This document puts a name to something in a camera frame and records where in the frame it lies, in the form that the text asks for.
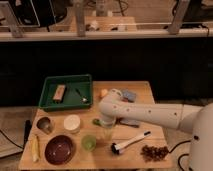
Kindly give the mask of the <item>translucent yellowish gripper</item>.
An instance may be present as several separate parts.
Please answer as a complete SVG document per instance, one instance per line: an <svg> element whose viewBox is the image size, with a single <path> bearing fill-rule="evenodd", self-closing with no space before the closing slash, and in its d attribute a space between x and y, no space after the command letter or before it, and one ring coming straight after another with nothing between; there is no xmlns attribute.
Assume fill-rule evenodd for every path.
<svg viewBox="0 0 213 171"><path fill-rule="evenodd" d="M101 133L104 141L110 141L113 136L113 131L115 127L115 122L106 122L100 120Z"/></svg>

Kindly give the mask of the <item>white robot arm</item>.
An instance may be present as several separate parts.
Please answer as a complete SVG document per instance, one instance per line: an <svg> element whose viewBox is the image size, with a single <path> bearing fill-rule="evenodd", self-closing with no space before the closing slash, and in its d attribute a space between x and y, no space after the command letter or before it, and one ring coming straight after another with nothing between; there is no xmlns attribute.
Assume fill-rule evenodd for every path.
<svg viewBox="0 0 213 171"><path fill-rule="evenodd" d="M187 171L213 171L213 103L206 106L184 104L142 104L123 102L118 89L111 89L99 102L100 121L111 127L124 117L192 135Z"/></svg>

